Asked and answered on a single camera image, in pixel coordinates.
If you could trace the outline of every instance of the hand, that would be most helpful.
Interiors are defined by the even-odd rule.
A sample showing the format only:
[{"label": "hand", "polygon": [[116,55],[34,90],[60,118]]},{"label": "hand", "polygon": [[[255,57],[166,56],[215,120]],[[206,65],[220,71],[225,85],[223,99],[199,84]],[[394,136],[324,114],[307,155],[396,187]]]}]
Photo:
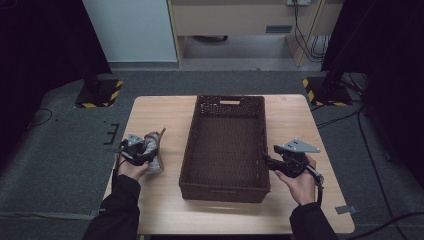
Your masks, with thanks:
[{"label": "hand", "polygon": [[134,166],[121,155],[119,158],[119,164],[121,166],[118,168],[118,176],[123,174],[126,175],[137,182],[140,180],[141,176],[143,176],[144,172],[149,168],[149,162],[145,162],[141,166]]},{"label": "hand", "polygon": [[[309,164],[315,168],[316,161],[309,155],[306,155]],[[314,177],[307,171],[303,171],[296,178],[287,177],[284,173],[276,170],[275,174],[283,181],[290,189],[293,199],[300,205],[315,202],[315,180]]]}]

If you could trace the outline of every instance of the electrical outlet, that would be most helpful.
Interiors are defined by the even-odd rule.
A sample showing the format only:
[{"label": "electrical outlet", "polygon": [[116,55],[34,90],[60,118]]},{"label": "electrical outlet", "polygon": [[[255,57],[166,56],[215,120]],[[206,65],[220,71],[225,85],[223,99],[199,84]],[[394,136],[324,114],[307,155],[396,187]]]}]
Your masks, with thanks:
[{"label": "electrical outlet", "polygon": [[299,6],[311,5],[311,0],[287,0],[287,5],[293,6],[295,1],[297,2],[297,5]]}]

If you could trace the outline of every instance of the hazard tape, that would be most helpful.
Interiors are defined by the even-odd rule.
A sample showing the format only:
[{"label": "hazard tape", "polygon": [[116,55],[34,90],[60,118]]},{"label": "hazard tape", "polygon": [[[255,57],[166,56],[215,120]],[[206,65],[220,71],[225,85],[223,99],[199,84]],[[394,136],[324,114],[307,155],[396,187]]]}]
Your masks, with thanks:
[{"label": "hazard tape", "polygon": [[311,105],[313,106],[323,106],[323,105],[329,105],[329,106],[350,106],[352,105],[351,102],[340,102],[340,101],[317,101],[315,99],[315,94],[312,91],[308,79],[303,79],[303,87],[305,87],[306,93],[308,94],[309,101],[311,102]]},{"label": "hazard tape", "polygon": [[116,87],[113,90],[112,95],[110,96],[110,100],[108,102],[103,103],[81,103],[81,104],[75,104],[75,107],[77,108],[96,108],[96,107],[111,107],[114,103],[116,98],[118,97],[119,91],[121,90],[121,86],[124,82],[118,81],[116,83]]}]

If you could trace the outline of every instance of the wooden table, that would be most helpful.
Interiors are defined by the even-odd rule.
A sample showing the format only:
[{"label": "wooden table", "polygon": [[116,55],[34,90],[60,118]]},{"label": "wooden table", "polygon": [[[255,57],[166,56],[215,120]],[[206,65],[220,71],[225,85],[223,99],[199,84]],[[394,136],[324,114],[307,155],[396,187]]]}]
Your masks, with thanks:
[{"label": "wooden table", "polygon": [[[346,205],[321,137],[302,95],[265,95],[268,148],[299,138],[319,147],[311,156],[324,176],[322,209],[336,233],[354,230],[349,214],[335,207]],[[164,171],[140,180],[138,233],[153,234],[289,234],[289,216],[297,206],[287,186],[270,172],[271,192],[260,204],[184,200],[178,186],[184,150],[196,96],[138,97],[124,138],[166,127],[161,142]],[[272,148],[270,155],[276,159]],[[110,182],[105,196],[110,194]]]}]

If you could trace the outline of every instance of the black stand base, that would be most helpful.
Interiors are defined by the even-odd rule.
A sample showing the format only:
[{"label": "black stand base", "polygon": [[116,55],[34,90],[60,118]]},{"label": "black stand base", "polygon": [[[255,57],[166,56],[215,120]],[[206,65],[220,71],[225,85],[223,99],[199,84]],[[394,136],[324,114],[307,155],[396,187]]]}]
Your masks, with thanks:
[{"label": "black stand base", "polygon": [[337,86],[334,91],[323,91],[324,77],[308,77],[303,85],[312,105],[352,105],[352,98],[344,86]]},{"label": "black stand base", "polygon": [[90,92],[87,87],[81,89],[75,106],[81,108],[87,107],[109,107],[115,101],[114,94],[119,90],[119,80],[98,80],[101,90],[98,93]]}]

